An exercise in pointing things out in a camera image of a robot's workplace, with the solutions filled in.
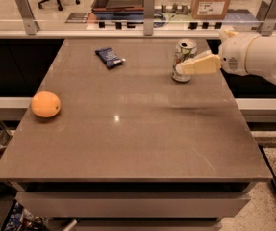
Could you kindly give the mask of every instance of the orange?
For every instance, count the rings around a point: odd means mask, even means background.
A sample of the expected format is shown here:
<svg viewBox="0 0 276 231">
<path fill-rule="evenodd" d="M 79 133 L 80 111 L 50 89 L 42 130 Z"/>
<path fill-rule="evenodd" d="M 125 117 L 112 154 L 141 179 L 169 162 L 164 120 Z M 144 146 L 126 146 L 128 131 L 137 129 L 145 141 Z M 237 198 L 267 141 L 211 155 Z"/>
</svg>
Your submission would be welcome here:
<svg viewBox="0 0 276 231">
<path fill-rule="evenodd" d="M 61 101 L 56 94 L 41 91 L 32 98 L 31 109 L 37 116 L 52 117 L 60 111 Z"/>
</svg>

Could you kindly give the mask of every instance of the white label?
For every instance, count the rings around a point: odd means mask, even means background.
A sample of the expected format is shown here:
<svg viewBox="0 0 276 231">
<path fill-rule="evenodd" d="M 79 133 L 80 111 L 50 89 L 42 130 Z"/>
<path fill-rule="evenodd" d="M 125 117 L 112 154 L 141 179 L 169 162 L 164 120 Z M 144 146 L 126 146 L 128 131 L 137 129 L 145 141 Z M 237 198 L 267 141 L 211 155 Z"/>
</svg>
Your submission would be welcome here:
<svg viewBox="0 0 276 231">
<path fill-rule="evenodd" d="M 198 15 L 222 15 L 225 2 L 199 2 Z"/>
</svg>

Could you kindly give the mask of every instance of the table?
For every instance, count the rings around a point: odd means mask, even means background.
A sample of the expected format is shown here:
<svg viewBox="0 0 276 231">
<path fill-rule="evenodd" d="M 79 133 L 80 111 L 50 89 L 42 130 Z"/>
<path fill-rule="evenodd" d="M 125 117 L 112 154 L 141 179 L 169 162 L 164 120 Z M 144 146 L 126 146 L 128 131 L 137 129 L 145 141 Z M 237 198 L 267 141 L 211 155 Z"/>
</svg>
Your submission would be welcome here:
<svg viewBox="0 0 276 231">
<path fill-rule="evenodd" d="M 171 78 L 176 43 L 66 40 L 38 90 L 54 92 L 61 112 L 27 111 L 0 181 L 35 215 L 87 218 L 79 230 L 99 218 L 218 230 L 271 173 L 220 72 Z M 107 46 L 126 64 L 107 70 L 94 53 Z"/>
</svg>

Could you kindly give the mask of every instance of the silver can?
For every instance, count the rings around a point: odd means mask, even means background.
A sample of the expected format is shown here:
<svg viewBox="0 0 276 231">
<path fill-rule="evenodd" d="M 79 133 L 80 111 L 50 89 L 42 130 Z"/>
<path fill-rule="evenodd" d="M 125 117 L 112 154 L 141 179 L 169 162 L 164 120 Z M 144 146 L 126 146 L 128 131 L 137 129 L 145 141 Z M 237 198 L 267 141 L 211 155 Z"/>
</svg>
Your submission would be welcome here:
<svg viewBox="0 0 276 231">
<path fill-rule="evenodd" d="M 176 65 L 189 58 L 194 58 L 196 55 L 196 42 L 190 39 L 182 39 L 176 45 L 175 57 L 173 63 L 172 78 L 178 82 L 188 82 L 191 79 L 190 75 L 179 74 L 176 71 Z"/>
</svg>

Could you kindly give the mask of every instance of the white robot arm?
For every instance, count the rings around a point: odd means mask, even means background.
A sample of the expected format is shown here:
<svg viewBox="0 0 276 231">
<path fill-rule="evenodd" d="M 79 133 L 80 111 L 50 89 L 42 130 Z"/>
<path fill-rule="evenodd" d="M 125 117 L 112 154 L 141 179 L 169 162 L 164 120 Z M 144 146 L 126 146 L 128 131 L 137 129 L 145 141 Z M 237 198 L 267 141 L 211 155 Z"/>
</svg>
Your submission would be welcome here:
<svg viewBox="0 0 276 231">
<path fill-rule="evenodd" d="M 221 67 L 237 75 L 257 75 L 276 85 L 276 38 L 222 31 L 219 54 L 203 52 L 176 65 L 180 74 L 215 73 Z"/>
</svg>

